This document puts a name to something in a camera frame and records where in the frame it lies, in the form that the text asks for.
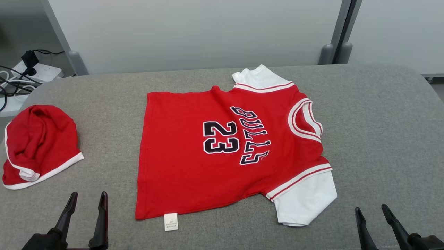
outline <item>folded fabric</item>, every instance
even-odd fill
[[[74,121],[52,105],[20,112],[6,126],[4,143],[3,185],[8,189],[29,187],[84,159]]]

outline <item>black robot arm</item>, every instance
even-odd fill
[[[47,234],[34,234],[22,250],[69,250],[66,242],[71,215],[75,212],[77,192],[73,192],[63,209],[54,228]],[[106,250],[108,249],[108,195],[102,192],[99,202],[99,217],[95,225],[94,236],[88,244],[89,248],[76,250]]]
[[[444,242],[435,235],[421,237],[417,233],[408,234],[401,223],[396,219],[395,215],[389,209],[389,206],[382,204],[382,212],[384,213],[387,223],[392,226],[396,240],[401,250],[444,250]],[[355,209],[356,224],[358,226],[359,241],[362,250],[377,250],[366,228],[366,221],[359,207]]]

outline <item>gray cushion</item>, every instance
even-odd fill
[[[110,249],[358,249],[356,206],[376,245],[398,249],[382,203],[408,232],[444,239],[444,104],[421,75],[395,65],[270,69],[313,100],[325,129],[338,198],[309,226],[278,224],[273,203],[260,195],[179,215],[177,231],[164,232],[163,217],[136,221],[146,93],[229,90],[241,69],[96,75],[46,83],[25,102],[23,108],[56,105],[71,116],[85,159],[29,188],[0,188],[0,249],[20,249],[33,233],[46,233],[73,191],[79,199],[67,240],[87,246],[103,190]],[[4,162],[3,145],[0,151]]]

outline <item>black cable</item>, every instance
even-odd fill
[[[6,94],[6,90],[3,87],[0,87],[0,89],[3,91],[3,93],[2,92],[0,92],[0,93],[4,94],[4,103],[3,103],[3,106],[0,109],[0,112],[2,112],[3,109],[6,108],[6,103],[8,102],[8,96]]]
[[[30,86],[32,86],[32,83],[21,82],[21,81],[14,81],[13,84],[18,84],[18,85],[30,85]]]
[[[23,84],[23,85],[29,85],[29,83],[27,83],[27,82],[15,82],[16,84]],[[16,87],[16,89],[14,90],[14,92],[13,93],[8,93],[8,94],[11,94],[11,96],[13,96],[13,95],[29,95],[30,93],[18,93],[17,91],[19,91],[19,88],[18,87]]]
[[[14,84],[14,83],[12,83],[12,82],[10,82],[10,81],[4,79],[3,77],[0,77],[0,79],[3,80],[4,82],[8,83],[9,85],[12,85],[12,86],[16,87],[16,88],[19,88],[19,89],[22,89],[22,90],[26,90],[26,91],[32,92],[32,90],[25,89],[25,88],[21,87],[20,85],[16,85],[16,84]]]
[[[18,96],[26,96],[26,95],[29,95],[30,93],[6,93],[7,95],[8,95],[8,97],[13,97],[13,96],[15,96],[15,95],[18,95]]]
[[[0,65],[0,68],[9,69],[9,70],[14,71],[14,72],[16,72],[16,73],[19,73],[22,77],[25,77],[25,78],[27,78],[27,79],[30,80],[30,81],[33,81],[33,82],[35,82],[35,83],[37,83],[37,84],[39,84],[39,85],[42,85],[42,83],[39,83],[39,82],[37,82],[37,81],[34,80],[34,79],[31,79],[31,78],[29,78],[29,77],[27,77],[27,76],[22,75],[22,73],[18,72],[18,71],[15,70],[15,69],[8,68],[8,67],[2,66],[2,65]]]
[[[51,51],[46,50],[46,49],[34,49],[33,51],[37,51],[37,52],[40,52],[40,53],[45,54],[45,55],[49,55],[49,54],[58,55],[58,54],[65,53],[64,51],[59,52],[59,53],[54,53],[54,52],[51,52]]]
[[[19,91],[19,88],[18,87],[16,87],[16,89],[14,90],[14,93],[17,93],[17,91]]]

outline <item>white wall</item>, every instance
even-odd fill
[[[314,65],[342,0],[49,0],[90,74]]]
[[[349,63],[393,63],[444,76],[443,0],[363,0]]]

